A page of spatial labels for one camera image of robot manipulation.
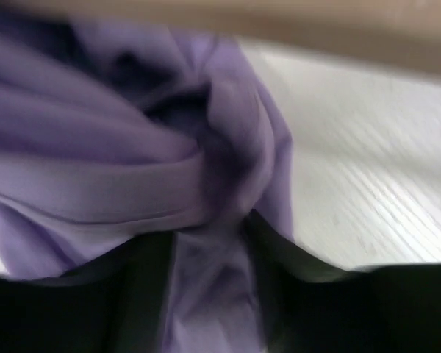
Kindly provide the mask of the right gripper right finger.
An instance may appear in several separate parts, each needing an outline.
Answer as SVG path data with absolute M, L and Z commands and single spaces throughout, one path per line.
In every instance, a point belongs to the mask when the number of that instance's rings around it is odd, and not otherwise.
M 441 263 L 326 263 L 245 220 L 269 352 L 441 352 Z

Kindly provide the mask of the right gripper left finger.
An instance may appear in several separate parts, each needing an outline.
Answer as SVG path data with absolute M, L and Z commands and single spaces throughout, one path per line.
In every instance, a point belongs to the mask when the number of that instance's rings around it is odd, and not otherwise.
M 159 352 L 172 253 L 156 232 L 60 277 L 0 276 L 0 352 Z

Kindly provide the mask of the purple t shirt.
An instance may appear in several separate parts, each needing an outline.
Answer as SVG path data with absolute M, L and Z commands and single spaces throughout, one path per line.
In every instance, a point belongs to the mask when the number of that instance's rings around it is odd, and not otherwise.
M 0 258 L 62 274 L 176 230 L 166 352 L 260 352 L 241 223 L 292 234 L 292 138 L 230 39 L 0 12 Z

